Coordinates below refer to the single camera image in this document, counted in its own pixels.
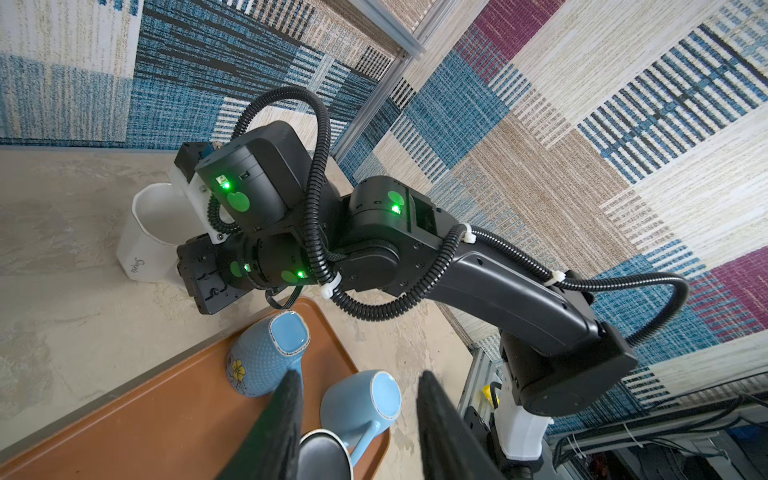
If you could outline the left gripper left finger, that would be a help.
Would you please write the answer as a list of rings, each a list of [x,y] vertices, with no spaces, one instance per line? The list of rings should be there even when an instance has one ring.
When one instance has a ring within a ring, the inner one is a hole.
[[[296,479],[303,418],[299,373],[288,370],[218,479]]]

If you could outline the blue patterned mug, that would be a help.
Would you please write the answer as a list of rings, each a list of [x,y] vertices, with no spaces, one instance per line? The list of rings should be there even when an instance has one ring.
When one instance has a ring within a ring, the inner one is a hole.
[[[275,391],[288,371],[295,371],[303,382],[301,362],[310,342],[309,328],[295,311],[260,320],[230,348],[227,379],[236,392],[251,398]]]

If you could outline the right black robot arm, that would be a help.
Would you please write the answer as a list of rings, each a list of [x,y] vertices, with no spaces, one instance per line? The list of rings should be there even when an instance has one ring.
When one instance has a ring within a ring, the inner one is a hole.
[[[628,375],[637,345],[689,295],[681,275],[583,279],[550,269],[503,237],[462,223],[388,176],[341,195],[326,177],[331,121],[311,91],[280,87],[252,101],[221,148],[188,142],[173,171],[203,197],[205,234],[177,269],[204,315],[258,290],[297,299],[316,285],[348,315],[383,322],[426,299],[496,326],[507,402],[484,442],[434,410],[421,430],[428,473],[488,471],[529,479],[548,422],[575,414]]]

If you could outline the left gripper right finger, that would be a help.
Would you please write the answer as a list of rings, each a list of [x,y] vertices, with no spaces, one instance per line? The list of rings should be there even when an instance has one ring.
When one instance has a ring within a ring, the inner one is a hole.
[[[425,479],[503,479],[429,370],[419,377],[416,409]]]

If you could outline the white faceted mug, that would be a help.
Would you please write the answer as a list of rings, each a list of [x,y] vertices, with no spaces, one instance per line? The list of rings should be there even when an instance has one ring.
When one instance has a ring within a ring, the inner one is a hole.
[[[132,199],[117,259],[134,281],[184,287],[177,247],[205,232],[194,208],[170,183],[151,184]]]

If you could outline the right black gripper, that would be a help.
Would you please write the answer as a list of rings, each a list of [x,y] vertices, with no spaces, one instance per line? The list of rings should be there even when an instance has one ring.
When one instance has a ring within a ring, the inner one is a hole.
[[[201,314],[216,314],[252,291],[241,250],[240,234],[220,244],[203,234],[177,247],[178,273]]]

